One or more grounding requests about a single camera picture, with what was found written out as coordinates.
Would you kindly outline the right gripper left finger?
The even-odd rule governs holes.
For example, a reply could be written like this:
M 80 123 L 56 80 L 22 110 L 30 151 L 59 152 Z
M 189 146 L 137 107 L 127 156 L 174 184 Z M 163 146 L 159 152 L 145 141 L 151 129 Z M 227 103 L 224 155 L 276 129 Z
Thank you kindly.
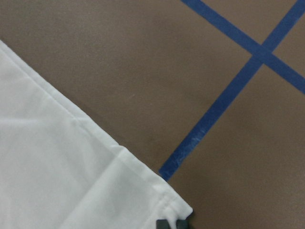
M 170 229 L 170 224 L 166 219 L 158 219 L 156 221 L 156 229 Z

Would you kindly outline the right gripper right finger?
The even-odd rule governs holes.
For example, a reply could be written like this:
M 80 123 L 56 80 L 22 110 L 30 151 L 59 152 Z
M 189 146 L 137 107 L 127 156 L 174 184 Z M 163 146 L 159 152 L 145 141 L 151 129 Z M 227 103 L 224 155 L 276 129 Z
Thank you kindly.
M 177 219 L 176 222 L 176 229 L 189 229 L 189 222 L 186 219 Z

